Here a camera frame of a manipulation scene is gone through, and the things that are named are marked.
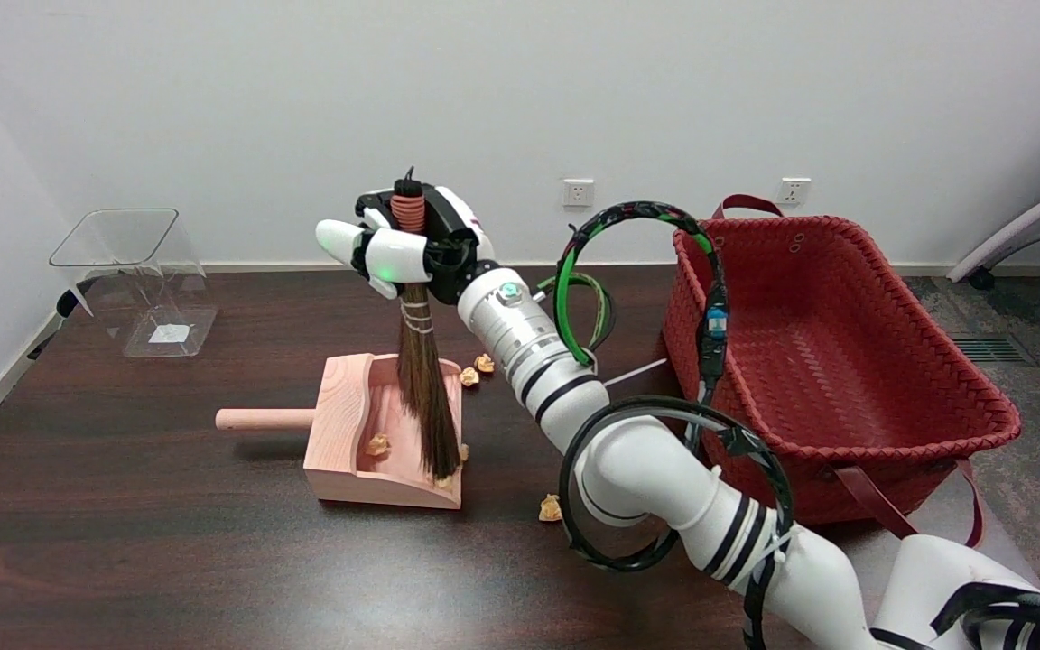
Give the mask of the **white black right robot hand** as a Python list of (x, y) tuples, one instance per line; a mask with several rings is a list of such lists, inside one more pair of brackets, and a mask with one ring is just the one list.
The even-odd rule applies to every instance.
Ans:
[(319, 222), (315, 240), (384, 298), (401, 298), (405, 288), (420, 284), (434, 300), (454, 305), (478, 265), (495, 259), (473, 209), (444, 186), (399, 180), (360, 194), (355, 214), (355, 225)]

